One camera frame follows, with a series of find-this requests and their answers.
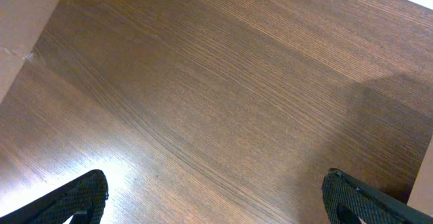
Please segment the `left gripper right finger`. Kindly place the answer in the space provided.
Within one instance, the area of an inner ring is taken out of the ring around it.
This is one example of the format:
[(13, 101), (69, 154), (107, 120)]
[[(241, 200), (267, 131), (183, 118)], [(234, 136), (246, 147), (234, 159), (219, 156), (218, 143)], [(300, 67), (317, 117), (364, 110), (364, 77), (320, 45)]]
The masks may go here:
[(432, 224), (432, 217), (362, 181), (330, 169), (321, 186), (331, 224)]

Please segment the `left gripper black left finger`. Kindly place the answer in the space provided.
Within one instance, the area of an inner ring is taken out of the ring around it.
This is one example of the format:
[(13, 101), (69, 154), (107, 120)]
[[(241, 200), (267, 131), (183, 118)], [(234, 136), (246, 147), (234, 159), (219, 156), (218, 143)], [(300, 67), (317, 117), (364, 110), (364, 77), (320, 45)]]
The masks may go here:
[(94, 169), (1, 217), (1, 222), (100, 224), (107, 199), (106, 176)]

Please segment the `brown cardboard box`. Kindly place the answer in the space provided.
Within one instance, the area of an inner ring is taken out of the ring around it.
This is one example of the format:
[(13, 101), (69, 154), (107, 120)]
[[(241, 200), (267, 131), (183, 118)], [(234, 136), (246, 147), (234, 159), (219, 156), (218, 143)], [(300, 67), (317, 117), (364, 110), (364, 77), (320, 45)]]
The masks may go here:
[(1, 0), (1, 98), (4, 98), (59, 0)]

